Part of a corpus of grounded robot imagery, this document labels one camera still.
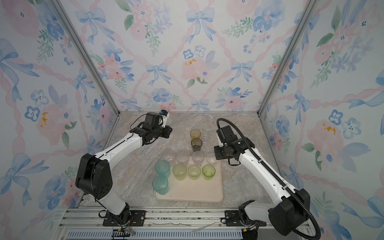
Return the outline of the bright green glass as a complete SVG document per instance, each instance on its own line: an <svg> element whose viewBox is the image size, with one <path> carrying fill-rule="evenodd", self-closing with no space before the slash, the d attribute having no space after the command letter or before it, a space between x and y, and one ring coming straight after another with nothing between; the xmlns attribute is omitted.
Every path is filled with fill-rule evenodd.
<svg viewBox="0 0 384 240"><path fill-rule="evenodd" d="M211 180L216 174L216 169L212 165L205 165L202 169L202 173L205 180Z"/></svg>

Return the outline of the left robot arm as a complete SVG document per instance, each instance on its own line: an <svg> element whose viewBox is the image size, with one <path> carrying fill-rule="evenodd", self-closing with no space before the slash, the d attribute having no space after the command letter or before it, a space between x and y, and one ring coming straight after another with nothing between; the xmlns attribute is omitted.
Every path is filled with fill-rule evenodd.
<svg viewBox="0 0 384 240"><path fill-rule="evenodd" d="M168 139L172 128L167 125L170 113L149 112L137 127L109 148L81 157L76 187L94 197L106 210L106 217L124 225L131 219L130 206L113 190L112 169L131 152L149 145L159 138Z"/></svg>

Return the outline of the dark smoky glass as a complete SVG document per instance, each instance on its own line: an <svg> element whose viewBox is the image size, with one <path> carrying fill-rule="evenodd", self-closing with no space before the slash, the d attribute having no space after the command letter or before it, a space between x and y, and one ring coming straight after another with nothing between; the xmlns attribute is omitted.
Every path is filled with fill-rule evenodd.
<svg viewBox="0 0 384 240"><path fill-rule="evenodd" d="M194 152L201 151L203 141L200 138L193 138L191 140L191 146Z"/></svg>

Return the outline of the tall teal cup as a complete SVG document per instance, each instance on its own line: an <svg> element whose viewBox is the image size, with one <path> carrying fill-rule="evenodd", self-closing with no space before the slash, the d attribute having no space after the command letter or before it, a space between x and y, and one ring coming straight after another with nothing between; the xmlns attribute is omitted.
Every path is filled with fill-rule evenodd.
<svg viewBox="0 0 384 240"><path fill-rule="evenodd" d="M166 160L160 160L155 165L155 171L159 176L169 178L171 174L171 165Z"/></svg>
<svg viewBox="0 0 384 240"><path fill-rule="evenodd" d="M156 193L166 195L169 191L169 181L165 176L157 176L152 181L152 187Z"/></svg>

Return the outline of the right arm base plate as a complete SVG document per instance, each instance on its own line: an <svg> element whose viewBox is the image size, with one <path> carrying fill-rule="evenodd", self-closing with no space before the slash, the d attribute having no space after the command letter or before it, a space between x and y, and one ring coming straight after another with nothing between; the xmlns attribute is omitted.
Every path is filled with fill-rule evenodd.
<svg viewBox="0 0 384 240"><path fill-rule="evenodd" d="M243 227L250 228L256 226L259 221L250 221L247 224L241 220L238 210L225 210L225 216L221 218L221 224L226 225L227 227ZM265 222L260 222L260 227L266 227Z"/></svg>

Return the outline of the short frosted clear cup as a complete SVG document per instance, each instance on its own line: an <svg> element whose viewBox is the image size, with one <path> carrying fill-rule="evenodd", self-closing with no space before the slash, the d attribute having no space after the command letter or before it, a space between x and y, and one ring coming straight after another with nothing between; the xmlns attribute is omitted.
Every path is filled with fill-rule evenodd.
<svg viewBox="0 0 384 240"><path fill-rule="evenodd" d="M195 165L201 165L204 162L205 155L201 151L196 151L193 152L192 158Z"/></svg>

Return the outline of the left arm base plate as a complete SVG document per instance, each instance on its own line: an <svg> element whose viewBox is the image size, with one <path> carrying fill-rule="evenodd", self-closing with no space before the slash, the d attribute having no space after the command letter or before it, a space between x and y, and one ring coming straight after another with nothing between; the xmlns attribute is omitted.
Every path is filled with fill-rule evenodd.
<svg viewBox="0 0 384 240"><path fill-rule="evenodd" d="M115 216L107 212L103 217L103 227L143 227L146 213L145 210L130 210Z"/></svg>

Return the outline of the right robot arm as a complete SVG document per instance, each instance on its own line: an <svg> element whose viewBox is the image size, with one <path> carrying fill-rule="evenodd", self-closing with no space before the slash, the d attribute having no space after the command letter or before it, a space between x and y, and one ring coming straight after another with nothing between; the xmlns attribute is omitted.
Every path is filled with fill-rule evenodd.
<svg viewBox="0 0 384 240"><path fill-rule="evenodd" d="M238 215L243 225L269 223L278 233L286 236L309 219L296 199L309 208L310 195L284 180L247 137L238 137L231 126L218 128L217 136L219 145L214 147L216 159L238 161L240 166L246 167L257 178L272 199L270 204L257 204L249 200L240 205Z"/></svg>

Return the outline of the short light green cup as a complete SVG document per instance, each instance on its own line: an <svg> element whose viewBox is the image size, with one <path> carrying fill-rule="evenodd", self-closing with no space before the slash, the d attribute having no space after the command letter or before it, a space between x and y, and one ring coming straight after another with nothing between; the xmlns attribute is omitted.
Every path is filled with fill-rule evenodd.
<svg viewBox="0 0 384 240"><path fill-rule="evenodd" d="M188 168L188 175L191 180L197 180L201 175L201 169L198 165L192 165Z"/></svg>

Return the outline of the tall frosted clear cup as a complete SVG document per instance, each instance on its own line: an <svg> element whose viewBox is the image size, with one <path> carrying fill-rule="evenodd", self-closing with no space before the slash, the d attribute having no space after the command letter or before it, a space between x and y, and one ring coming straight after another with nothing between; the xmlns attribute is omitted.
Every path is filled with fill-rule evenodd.
<svg viewBox="0 0 384 240"><path fill-rule="evenodd" d="M176 158L178 163L187 165L189 162L190 154L188 151L180 150L177 151Z"/></svg>

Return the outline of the tall light green cup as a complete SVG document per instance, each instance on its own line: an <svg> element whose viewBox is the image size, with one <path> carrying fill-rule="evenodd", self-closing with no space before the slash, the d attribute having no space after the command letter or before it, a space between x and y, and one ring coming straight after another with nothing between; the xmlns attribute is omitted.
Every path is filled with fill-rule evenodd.
<svg viewBox="0 0 384 240"><path fill-rule="evenodd" d="M173 167L173 174L177 180L182 181L186 178L187 167L183 163L178 163Z"/></svg>

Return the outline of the yellow amber glass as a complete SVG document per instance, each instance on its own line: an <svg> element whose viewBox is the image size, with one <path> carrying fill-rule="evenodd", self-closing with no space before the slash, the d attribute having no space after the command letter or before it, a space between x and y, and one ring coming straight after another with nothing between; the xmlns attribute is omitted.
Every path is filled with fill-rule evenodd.
<svg viewBox="0 0 384 240"><path fill-rule="evenodd" d="M200 138L202 135L202 132L198 129L193 129L190 131L190 136L192 139Z"/></svg>

